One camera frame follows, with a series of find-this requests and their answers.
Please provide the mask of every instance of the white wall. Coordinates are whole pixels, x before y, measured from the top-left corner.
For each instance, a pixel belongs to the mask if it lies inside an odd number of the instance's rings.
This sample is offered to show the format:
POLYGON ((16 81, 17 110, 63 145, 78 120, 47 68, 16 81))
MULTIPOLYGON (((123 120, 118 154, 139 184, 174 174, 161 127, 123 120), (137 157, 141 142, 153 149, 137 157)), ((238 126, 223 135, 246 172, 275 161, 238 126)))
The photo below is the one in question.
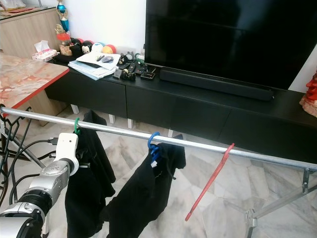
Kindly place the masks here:
MULTIPOLYGON (((38 0, 23 0, 37 4, 38 0)), ((130 47, 137 52, 145 42, 146 0, 64 0, 69 12, 71 36, 130 47)), ((42 0, 45 6, 56 6, 56 0, 42 0)), ((307 91, 308 83, 317 67, 317 46, 296 76, 290 90, 307 91)))

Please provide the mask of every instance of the red figurine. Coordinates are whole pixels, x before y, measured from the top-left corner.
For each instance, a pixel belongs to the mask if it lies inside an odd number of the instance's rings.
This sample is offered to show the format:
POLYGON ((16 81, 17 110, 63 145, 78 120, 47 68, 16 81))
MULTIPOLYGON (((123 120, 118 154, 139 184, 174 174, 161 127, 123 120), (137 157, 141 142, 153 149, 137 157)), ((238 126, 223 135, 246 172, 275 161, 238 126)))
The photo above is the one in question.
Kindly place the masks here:
POLYGON ((317 73, 314 74, 312 80, 306 86, 308 91, 299 104, 303 106, 305 112, 317 117, 317 73))

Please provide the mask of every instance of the black garment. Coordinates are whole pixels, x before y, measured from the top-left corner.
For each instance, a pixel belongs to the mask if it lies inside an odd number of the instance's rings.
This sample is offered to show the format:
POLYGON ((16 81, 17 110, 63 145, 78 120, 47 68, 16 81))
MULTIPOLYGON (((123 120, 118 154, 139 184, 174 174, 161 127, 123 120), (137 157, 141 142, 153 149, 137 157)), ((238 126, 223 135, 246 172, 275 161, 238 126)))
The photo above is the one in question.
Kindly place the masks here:
POLYGON ((167 206, 175 169, 186 165, 184 147, 159 144, 161 160, 151 167, 149 154, 117 197, 101 212, 109 221, 107 238, 137 238, 144 227, 167 206))
MULTIPOLYGON (((85 114, 84 121, 106 125, 106 120, 93 111, 85 114)), ((115 176, 97 133, 80 128, 76 158, 79 163, 90 163, 90 168, 79 168, 69 178, 65 198, 67 237, 88 238, 103 225, 99 214, 106 205, 105 197, 115 191, 111 183, 115 176)))

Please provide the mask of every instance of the stack of papers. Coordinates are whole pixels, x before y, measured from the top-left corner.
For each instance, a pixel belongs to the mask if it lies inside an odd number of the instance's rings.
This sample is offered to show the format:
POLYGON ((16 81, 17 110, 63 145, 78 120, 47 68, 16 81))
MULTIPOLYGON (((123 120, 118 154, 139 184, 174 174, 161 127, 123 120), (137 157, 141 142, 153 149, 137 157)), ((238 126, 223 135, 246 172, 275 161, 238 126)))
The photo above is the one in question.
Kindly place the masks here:
POLYGON ((82 74, 86 75, 87 77, 92 78, 93 80, 98 80, 100 78, 103 78, 107 75, 113 74, 115 70, 117 69, 117 63, 120 59, 120 55, 116 54, 104 54, 104 53, 98 53, 98 52, 90 52, 88 54, 85 54, 79 58, 77 58, 75 61, 69 62, 68 66, 77 70, 78 72, 81 72, 82 74), (101 61, 97 61, 97 58, 99 56, 112 56, 113 62, 112 63, 102 63, 101 61), (100 67, 95 68, 92 66, 89 66, 85 63, 93 63, 95 65, 99 65, 100 67))

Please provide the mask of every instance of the tissue box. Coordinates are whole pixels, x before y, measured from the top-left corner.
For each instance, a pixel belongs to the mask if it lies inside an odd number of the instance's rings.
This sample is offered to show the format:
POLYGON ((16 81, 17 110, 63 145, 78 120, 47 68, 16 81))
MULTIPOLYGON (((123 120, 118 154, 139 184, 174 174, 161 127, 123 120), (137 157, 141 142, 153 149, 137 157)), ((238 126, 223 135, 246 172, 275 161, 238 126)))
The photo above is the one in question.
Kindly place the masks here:
POLYGON ((46 50, 32 54, 32 59, 42 61, 42 62, 47 62, 53 59, 54 56, 57 56, 57 50, 46 49, 46 50))

